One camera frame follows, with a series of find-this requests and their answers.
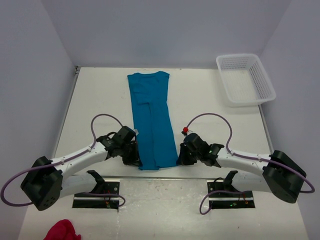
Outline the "blue t shirt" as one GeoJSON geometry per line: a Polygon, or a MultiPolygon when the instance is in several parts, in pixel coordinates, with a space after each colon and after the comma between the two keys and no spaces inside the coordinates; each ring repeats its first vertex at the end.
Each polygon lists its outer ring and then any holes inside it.
{"type": "Polygon", "coordinates": [[[127,76],[141,170],[177,165],[178,154],[167,105],[170,74],[134,73],[127,76]]]}

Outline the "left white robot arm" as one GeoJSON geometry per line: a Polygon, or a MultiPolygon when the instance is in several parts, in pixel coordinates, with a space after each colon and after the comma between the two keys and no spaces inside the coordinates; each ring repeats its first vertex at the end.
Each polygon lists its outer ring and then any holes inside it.
{"type": "Polygon", "coordinates": [[[137,135],[136,129],[123,126],[118,132],[100,136],[92,145],[73,154],[52,160],[40,157],[20,187],[39,211],[69,195],[116,198],[118,194],[107,190],[104,178],[95,170],[78,172],[115,157],[121,157],[125,165],[140,166],[137,135]]]}

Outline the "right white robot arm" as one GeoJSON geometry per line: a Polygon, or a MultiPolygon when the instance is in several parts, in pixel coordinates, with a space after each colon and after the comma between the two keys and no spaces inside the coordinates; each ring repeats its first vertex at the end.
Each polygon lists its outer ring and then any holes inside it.
{"type": "Polygon", "coordinates": [[[293,204],[297,201],[306,173],[284,152],[272,154],[237,153],[223,144],[208,144],[196,133],[180,144],[178,165],[191,166],[200,161],[208,167],[230,168],[218,190],[233,197],[239,192],[272,193],[293,204]]]}

